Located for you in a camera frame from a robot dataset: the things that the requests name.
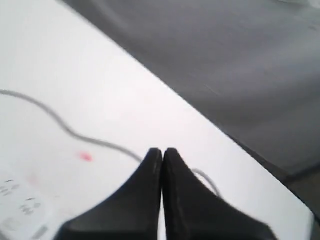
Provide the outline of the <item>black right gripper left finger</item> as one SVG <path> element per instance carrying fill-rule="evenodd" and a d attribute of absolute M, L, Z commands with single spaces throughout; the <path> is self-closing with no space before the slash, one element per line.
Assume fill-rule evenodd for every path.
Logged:
<path fill-rule="evenodd" d="M 151 148 L 134 174 L 96 207 L 64 223 L 57 240 L 156 240 L 163 156 Z"/>

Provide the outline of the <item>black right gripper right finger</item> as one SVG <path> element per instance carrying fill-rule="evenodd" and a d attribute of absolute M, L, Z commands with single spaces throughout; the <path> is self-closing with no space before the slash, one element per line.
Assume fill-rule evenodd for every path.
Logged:
<path fill-rule="evenodd" d="M 168 240 L 274 240 L 271 228 L 211 192 L 175 148 L 164 153 L 162 194 Z"/>

